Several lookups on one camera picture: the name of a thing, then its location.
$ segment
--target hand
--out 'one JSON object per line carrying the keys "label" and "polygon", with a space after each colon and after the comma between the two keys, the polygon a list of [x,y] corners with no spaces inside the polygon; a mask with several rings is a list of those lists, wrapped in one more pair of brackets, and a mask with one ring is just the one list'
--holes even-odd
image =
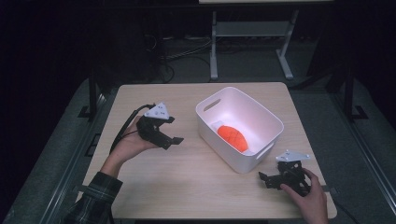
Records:
{"label": "hand", "polygon": [[303,218],[309,224],[327,224],[327,197],[324,193],[318,177],[311,171],[304,169],[311,179],[311,190],[305,196],[302,197],[296,193],[291,187],[282,184],[280,187],[289,194],[291,199],[299,206]]}
{"label": "hand", "polygon": [[155,148],[154,144],[143,140],[137,132],[136,123],[140,120],[141,116],[136,116],[132,124],[125,130],[121,140],[114,147],[113,151],[107,157],[101,172],[111,175],[115,178],[119,175],[121,166],[131,158],[137,156],[139,153]]}

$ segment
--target white plastic bin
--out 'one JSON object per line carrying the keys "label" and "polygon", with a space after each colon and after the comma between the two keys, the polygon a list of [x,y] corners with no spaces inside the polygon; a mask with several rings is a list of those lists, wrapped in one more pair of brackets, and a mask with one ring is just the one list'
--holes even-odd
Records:
{"label": "white plastic bin", "polygon": [[[283,132],[283,123],[267,108],[234,87],[209,96],[196,108],[198,133],[239,174],[251,171]],[[234,127],[247,140],[243,153],[224,141],[214,127],[221,121]]]}

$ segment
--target floor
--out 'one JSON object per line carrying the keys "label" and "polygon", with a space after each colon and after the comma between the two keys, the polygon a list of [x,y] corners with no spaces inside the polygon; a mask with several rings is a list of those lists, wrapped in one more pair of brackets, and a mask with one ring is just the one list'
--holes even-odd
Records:
{"label": "floor", "polygon": [[[202,46],[206,41],[207,38],[170,38],[165,44],[168,56],[172,56]],[[219,79],[216,81],[279,81],[291,87],[306,80],[316,42],[290,44],[287,59],[295,78],[286,80],[275,52],[282,41],[224,39],[219,47]],[[208,56],[205,48],[175,60],[169,57],[167,65],[160,66],[161,78],[151,82],[211,81]],[[332,197],[340,204],[338,216],[330,223],[354,223],[352,218],[359,223],[395,223],[396,211],[391,205],[396,187],[396,166],[392,163],[392,158],[396,157],[396,132],[358,80],[355,81],[353,103],[363,108],[368,119],[349,122],[342,112],[343,91],[327,93],[328,80],[329,77],[325,77],[303,90],[290,90],[290,95]],[[88,80],[81,83],[4,223],[57,223],[64,216],[78,195],[94,143],[103,130],[117,90],[113,88],[99,97],[98,114],[88,122],[87,118],[78,117],[81,108],[89,104]],[[134,222],[148,223],[116,220],[116,223]],[[253,222],[241,220],[238,223]],[[304,222],[269,220],[269,223]]]}

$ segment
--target orange object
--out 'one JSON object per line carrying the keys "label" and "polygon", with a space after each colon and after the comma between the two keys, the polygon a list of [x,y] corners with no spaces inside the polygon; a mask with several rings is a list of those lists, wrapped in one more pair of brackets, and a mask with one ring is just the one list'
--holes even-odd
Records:
{"label": "orange object", "polygon": [[235,128],[222,125],[218,128],[218,134],[236,150],[244,152],[248,149],[248,143],[244,135]]}

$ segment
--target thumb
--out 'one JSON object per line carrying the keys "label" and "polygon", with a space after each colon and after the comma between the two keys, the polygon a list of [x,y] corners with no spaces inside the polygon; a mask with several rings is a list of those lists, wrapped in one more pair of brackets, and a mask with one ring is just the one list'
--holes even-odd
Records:
{"label": "thumb", "polygon": [[289,186],[286,185],[286,184],[281,184],[280,187],[281,187],[283,190],[285,190],[285,192],[286,192],[287,194],[289,194],[289,196],[291,197],[291,199],[292,199],[295,203],[299,204],[299,201],[302,199],[302,197],[300,196],[300,194],[298,194],[296,191],[294,191],[294,189],[292,189],[291,187],[289,187]]}

